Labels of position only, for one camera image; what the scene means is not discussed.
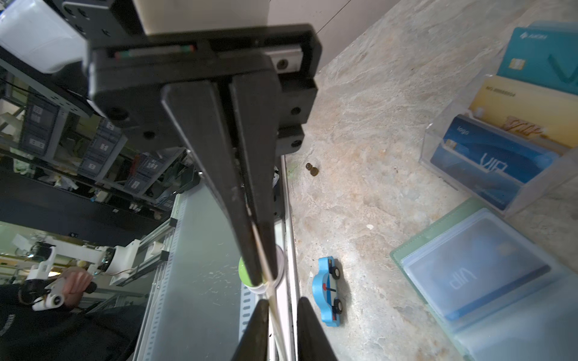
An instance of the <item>blue toy car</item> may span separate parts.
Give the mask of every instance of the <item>blue toy car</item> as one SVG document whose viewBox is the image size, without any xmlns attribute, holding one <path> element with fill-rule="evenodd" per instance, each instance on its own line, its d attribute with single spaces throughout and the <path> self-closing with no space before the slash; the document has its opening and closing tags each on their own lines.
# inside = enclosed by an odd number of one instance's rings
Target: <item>blue toy car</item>
<svg viewBox="0 0 578 361">
<path fill-rule="evenodd" d="M 337 298 L 337 280 L 341 271 L 335 266 L 333 257 L 319 259 L 319 273 L 313 278 L 313 298 L 321 310 L 321 320 L 327 326 L 337 327 L 343 305 Z"/>
</svg>

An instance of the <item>marble countertop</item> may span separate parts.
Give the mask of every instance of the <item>marble countertop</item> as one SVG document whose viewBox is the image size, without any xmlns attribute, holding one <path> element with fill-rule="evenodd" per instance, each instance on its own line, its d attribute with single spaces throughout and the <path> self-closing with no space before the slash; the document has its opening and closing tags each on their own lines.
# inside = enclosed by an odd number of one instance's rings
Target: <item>marble countertop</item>
<svg viewBox="0 0 578 361">
<path fill-rule="evenodd" d="M 389 256 L 468 198 L 418 163 L 425 127 L 516 26 L 577 18 L 574 0 L 401 0 L 318 74 L 288 179 L 301 295 L 318 258 L 342 264 L 339 360 L 461 359 Z M 509 221 L 578 271 L 577 179 Z"/>
</svg>

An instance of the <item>shelving unit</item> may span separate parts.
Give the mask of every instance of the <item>shelving unit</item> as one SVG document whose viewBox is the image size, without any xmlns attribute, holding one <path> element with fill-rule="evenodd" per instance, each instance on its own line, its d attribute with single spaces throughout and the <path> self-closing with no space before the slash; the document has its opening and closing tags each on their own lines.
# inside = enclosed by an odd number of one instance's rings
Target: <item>shelving unit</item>
<svg viewBox="0 0 578 361">
<path fill-rule="evenodd" d="M 8 74 L 12 81 L 18 81 Z M 183 148 L 139 154 L 130 148 L 120 129 L 107 119 L 96 116 L 80 119 L 77 112 L 68 111 L 54 100 L 38 95 L 33 89 L 27 94 L 20 138 L 13 140 L 0 136 L 0 144 L 5 146 L 3 155 L 28 163 L 33 168 L 40 167 L 47 174 L 60 174 L 109 194 L 105 198 L 94 198 L 98 202 L 107 203 L 114 196 L 129 200 L 128 205 L 137 204 L 138 210 L 147 207 L 161 214 L 170 211 L 175 191 L 187 185 L 180 184 L 180 179 L 174 178 L 172 183 L 167 183 L 163 174 L 171 166 L 175 166 L 175 174 L 192 166 L 184 160 L 182 166 L 176 166 Z M 84 125 L 77 129 L 79 120 Z M 73 158 L 63 158 L 59 145 Z M 15 154 L 8 151 L 9 148 L 23 153 Z M 141 184 L 133 191 L 131 185 L 134 185 L 135 176 L 136 179 L 141 176 Z"/>
<path fill-rule="evenodd" d="M 40 73 L 3 47 L 0 47 L 0 66 L 19 79 L 22 79 L 26 84 L 44 95 L 46 99 L 49 99 L 55 105 L 58 105 L 66 111 L 70 111 L 81 117 L 90 117 L 93 113 L 92 108 L 90 108 L 86 100 L 79 99 L 57 86 L 52 82 L 50 75 Z"/>
</svg>

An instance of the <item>green ball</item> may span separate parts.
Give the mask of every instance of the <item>green ball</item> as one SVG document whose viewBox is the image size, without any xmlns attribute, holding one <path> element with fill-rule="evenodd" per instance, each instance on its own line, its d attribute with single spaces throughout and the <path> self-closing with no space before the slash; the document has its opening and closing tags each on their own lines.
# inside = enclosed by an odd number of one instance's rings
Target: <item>green ball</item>
<svg viewBox="0 0 578 361">
<path fill-rule="evenodd" d="M 245 268 L 245 262 L 243 261 L 243 257 L 239 259 L 239 278 L 241 279 L 241 282 L 245 284 L 245 286 L 255 287 L 251 282 L 251 278 L 249 278 L 249 273 L 247 273 L 247 269 Z"/>
</svg>

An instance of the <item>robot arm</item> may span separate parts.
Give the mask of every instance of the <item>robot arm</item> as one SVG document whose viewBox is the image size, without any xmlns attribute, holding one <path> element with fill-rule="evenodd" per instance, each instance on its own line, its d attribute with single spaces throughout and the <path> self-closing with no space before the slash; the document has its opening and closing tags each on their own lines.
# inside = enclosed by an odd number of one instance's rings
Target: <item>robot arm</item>
<svg viewBox="0 0 578 361">
<path fill-rule="evenodd" d="M 177 0 L 166 11 L 163 2 L 135 0 L 146 33 L 160 35 L 111 36 L 95 27 L 94 37 L 85 34 L 84 68 L 91 105 L 138 149 L 179 146 L 194 156 L 258 284 L 264 270 L 268 278 L 277 276 L 273 167 L 276 157 L 303 142 L 302 124 L 317 94 L 313 78 L 321 44 L 308 25 L 259 26 L 266 23 L 268 2 L 250 3 Z M 199 11 L 205 8 L 211 11 Z M 190 30 L 195 32 L 178 33 Z M 118 265 L 130 252 L 121 250 L 119 258 L 117 252 L 105 253 L 99 264 L 108 267 L 105 272 L 123 270 Z M 233 360 L 264 358 L 267 310 L 277 314 L 275 300 L 269 301 L 259 303 Z M 299 358 L 335 360 L 306 299 L 297 314 Z M 284 359 L 282 347 L 279 355 Z"/>
<path fill-rule="evenodd" d="M 63 242 L 47 236 L 42 241 L 31 244 L 26 238 L 17 235 L 13 243 L 18 248 L 27 250 L 28 257 L 39 260 L 38 265 L 30 269 L 28 277 L 21 286 L 22 301 L 32 304 L 35 311 L 58 308 L 64 303 L 62 289 L 66 283 L 64 278 L 49 280 L 50 270 L 54 266 L 56 255 L 67 256 L 89 262 L 88 271 L 95 274 L 100 271 L 114 275 L 111 284 L 116 284 L 128 277 L 140 241 L 134 240 L 127 247 L 97 247 L 87 248 L 68 242 Z M 85 292 L 92 293 L 97 285 L 91 282 Z"/>
</svg>

